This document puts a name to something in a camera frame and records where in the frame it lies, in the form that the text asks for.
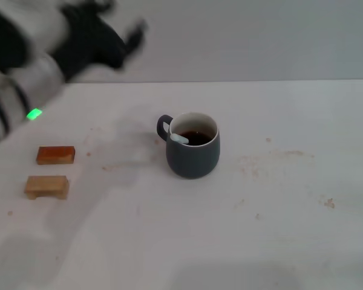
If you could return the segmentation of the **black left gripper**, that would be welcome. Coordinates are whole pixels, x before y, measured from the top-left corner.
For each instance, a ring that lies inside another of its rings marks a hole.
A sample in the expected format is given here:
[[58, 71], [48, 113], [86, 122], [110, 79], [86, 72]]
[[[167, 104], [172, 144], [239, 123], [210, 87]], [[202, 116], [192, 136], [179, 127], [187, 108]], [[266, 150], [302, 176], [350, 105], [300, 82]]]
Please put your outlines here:
[[99, 15], [114, 8], [115, 0], [90, 0], [60, 8], [68, 23], [68, 36], [59, 45], [59, 68], [69, 82], [92, 64], [122, 70], [125, 62], [142, 51], [148, 24], [140, 20], [121, 39]]

